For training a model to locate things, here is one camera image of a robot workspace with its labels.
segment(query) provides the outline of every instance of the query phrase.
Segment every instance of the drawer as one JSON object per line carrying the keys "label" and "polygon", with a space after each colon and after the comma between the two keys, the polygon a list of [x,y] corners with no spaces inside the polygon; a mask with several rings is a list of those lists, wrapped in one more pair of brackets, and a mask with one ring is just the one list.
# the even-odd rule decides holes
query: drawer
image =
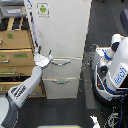
{"label": "drawer", "polygon": [[43,78],[79,77],[81,66],[82,58],[52,60],[49,66],[43,70]]}
{"label": "drawer", "polygon": [[35,65],[32,49],[0,50],[0,66]]}
{"label": "drawer", "polygon": [[31,48],[31,39],[27,30],[0,31],[0,49]]}
{"label": "drawer", "polygon": [[43,80],[47,99],[77,98],[79,79]]}
{"label": "drawer", "polygon": [[0,77],[15,77],[18,75],[31,76],[35,66],[2,67],[0,66]]}
{"label": "drawer", "polygon": [[25,17],[24,6],[3,6],[0,7],[4,17]]}
{"label": "drawer", "polygon": [[[18,86],[22,82],[0,82],[0,94],[8,93],[11,87]],[[44,96],[45,92],[43,89],[42,81],[36,86],[30,96]]]}

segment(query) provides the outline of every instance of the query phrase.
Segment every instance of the sticker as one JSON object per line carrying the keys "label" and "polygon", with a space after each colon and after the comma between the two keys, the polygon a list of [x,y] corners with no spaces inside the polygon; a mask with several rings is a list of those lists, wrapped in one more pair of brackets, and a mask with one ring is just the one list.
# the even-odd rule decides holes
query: sticker
{"label": "sticker", "polygon": [[9,14],[20,14],[20,9],[11,9],[7,10]]}
{"label": "sticker", "polygon": [[13,54],[14,58],[28,58],[26,53]]}
{"label": "sticker", "polygon": [[11,69],[13,69],[13,68],[8,68],[8,69],[10,69],[10,70],[11,70]]}
{"label": "sticker", "polygon": [[49,6],[47,3],[38,3],[38,15],[40,17],[49,17]]}
{"label": "sticker", "polygon": [[8,36],[9,39],[13,38],[13,35],[11,33],[7,34],[7,36]]}
{"label": "sticker", "polygon": [[6,56],[5,55],[0,55],[1,56],[1,58],[5,58]]}

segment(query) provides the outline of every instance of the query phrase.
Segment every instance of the logo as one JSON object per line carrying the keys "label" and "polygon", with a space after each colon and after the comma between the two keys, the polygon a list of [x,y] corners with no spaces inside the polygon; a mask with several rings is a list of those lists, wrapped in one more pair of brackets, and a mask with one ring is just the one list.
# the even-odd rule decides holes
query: logo
{"label": "logo", "polygon": [[124,77],[125,77],[126,72],[127,72],[127,71],[126,71],[124,68],[120,68],[120,72],[117,74],[117,77],[114,78],[114,81],[115,81],[118,85],[121,84],[122,80],[123,80]]}
{"label": "logo", "polygon": [[41,5],[40,11],[41,11],[42,13],[45,13],[46,8],[44,7],[44,5]]}

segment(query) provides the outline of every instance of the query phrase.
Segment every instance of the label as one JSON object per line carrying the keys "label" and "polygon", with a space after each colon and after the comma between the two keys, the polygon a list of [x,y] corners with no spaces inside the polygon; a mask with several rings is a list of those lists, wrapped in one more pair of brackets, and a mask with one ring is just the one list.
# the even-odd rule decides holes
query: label
{"label": "label", "polygon": [[49,6],[47,3],[38,3],[38,15],[40,17],[49,17]]}
{"label": "label", "polygon": [[6,56],[5,56],[5,55],[0,55],[0,57],[1,57],[1,58],[6,58]]}
{"label": "label", "polygon": [[20,14],[20,9],[10,9],[7,10],[9,14]]}
{"label": "label", "polygon": [[13,38],[13,35],[11,33],[7,34],[7,36],[8,36],[9,39]]}
{"label": "label", "polygon": [[11,69],[13,69],[13,68],[8,68],[8,69],[10,69],[10,70],[11,70]]}
{"label": "label", "polygon": [[117,88],[121,86],[127,74],[128,71],[122,66],[122,64],[120,64],[112,78]]}
{"label": "label", "polygon": [[26,53],[17,53],[13,55],[14,55],[14,58],[28,58]]}

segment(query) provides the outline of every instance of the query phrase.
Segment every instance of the white refrigerator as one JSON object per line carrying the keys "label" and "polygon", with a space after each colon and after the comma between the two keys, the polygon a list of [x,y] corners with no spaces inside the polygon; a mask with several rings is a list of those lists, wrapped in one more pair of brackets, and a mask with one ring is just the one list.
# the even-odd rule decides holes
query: white refrigerator
{"label": "white refrigerator", "polygon": [[24,0],[33,42],[54,58],[43,70],[47,99],[77,98],[91,1]]}

